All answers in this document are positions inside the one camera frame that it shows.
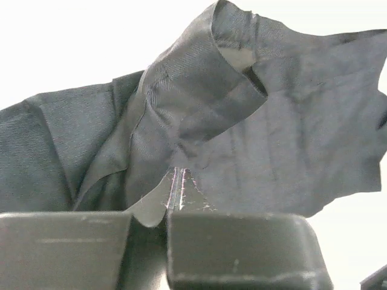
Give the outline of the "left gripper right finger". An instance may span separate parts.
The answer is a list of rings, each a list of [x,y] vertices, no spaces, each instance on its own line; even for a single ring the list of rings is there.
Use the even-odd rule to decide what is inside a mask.
[[[171,289],[332,289],[316,233],[293,214],[223,213],[175,169],[167,202]]]

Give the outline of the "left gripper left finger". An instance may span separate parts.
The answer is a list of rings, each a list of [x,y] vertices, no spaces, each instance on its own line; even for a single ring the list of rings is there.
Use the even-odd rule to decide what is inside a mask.
[[[1,214],[2,289],[167,289],[175,170],[126,211]]]

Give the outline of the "black skirt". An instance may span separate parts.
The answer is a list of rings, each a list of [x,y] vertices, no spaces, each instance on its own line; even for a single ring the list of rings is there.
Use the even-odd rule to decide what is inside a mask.
[[[1,211],[125,210],[174,168],[219,211],[310,217],[381,188],[386,31],[315,36],[218,1],[146,70],[1,111]]]

